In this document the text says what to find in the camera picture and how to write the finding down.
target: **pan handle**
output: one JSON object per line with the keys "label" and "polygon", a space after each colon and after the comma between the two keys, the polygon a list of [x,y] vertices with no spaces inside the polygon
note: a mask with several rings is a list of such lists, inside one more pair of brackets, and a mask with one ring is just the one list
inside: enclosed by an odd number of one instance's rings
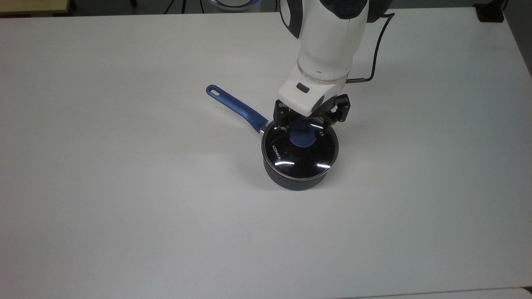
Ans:
{"label": "pan handle", "polygon": [[231,110],[238,113],[240,116],[245,118],[247,122],[257,131],[261,133],[261,130],[268,123],[268,120],[264,118],[261,114],[253,110],[248,105],[242,103],[237,98],[225,92],[223,89],[216,85],[207,86],[207,94],[213,97],[216,101],[224,104]]}

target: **robotic arm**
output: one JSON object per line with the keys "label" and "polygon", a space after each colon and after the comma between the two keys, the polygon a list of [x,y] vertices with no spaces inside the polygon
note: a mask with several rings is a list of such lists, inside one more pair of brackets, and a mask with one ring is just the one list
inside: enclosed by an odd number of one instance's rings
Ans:
{"label": "robotic arm", "polygon": [[[368,6],[368,0],[281,0],[282,21],[301,41],[301,49],[279,90],[276,110],[294,110],[308,118],[335,106],[362,39]],[[346,104],[340,111],[345,116],[348,99]],[[337,116],[329,123],[345,119]],[[290,120],[276,118],[279,127],[286,122]]]}

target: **black cable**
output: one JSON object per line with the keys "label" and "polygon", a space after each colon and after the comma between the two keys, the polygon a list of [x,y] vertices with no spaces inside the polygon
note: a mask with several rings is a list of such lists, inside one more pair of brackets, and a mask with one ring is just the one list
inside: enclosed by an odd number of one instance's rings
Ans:
{"label": "black cable", "polygon": [[381,14],[381,13],[377,13],[377,12],[374,12],[374,11],[370,11],[370,13],[372,13],[374,15],[377,15],[377,16],[379,16],[381,18],[387,18],[388,19],[388,20],[386,20],[386,23],[384,23],[383,29],[380,31],[379,39],[377,40],[377,45],[375,46],[375,53],[373,55],[373,66],[371,67],[371,76],[369,76],[369,78],[347,79],[345,81],[346,83],[368,82],[371,79],[373,79],[373,76],[375,75],[375,67],[377,66],[377,54],[379,52],[380,41],[383,38],[384,31],[386,30],[386,27],[388,27],[388,23],[390,23],[392,18],[395,16],[395,13]]}
{"label": "black cable", "polygon": [[187,6],[187,0],[183,0],[183,5],[181,6],[181,14],[185,13],[185,7]]}
{"label": "black cable", "polygon": [[168,12],[168,10],[170,9],[170,7],[171,7],[171,6],[172,6],[172,4],[173,4],[173,1],[174,1],[174,0],[172,0],[172,1],[170,2],[170,5],[168,5],[168,7],[167,7],[167,10],[166,10],[166,11],[164,11],[164,14],[166,14],[166,13]]}

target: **saucepan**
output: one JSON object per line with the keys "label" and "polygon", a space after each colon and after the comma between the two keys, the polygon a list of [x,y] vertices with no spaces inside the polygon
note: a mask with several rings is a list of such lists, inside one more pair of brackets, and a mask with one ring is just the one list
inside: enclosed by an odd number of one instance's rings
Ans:
{"label": "saucepan", "polygon": [[306,190],[321,182],[338,156],[338,138],[319,118],[303,119],[290,129],[276,127],[261,114],[216,85],[207,94],[238,113],[262,134],[266,172],[279,186]]}

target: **pot lid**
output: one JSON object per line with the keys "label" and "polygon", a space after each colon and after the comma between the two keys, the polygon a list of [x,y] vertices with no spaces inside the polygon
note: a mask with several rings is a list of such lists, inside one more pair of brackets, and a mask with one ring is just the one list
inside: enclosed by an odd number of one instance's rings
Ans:
{"label": "pot lid", "polygon": [[288,130],[271,123],[262,138],[262,154],[282,176],[309,180],[325,174],[338,155],[338,139],[318,119],[304,119]]}

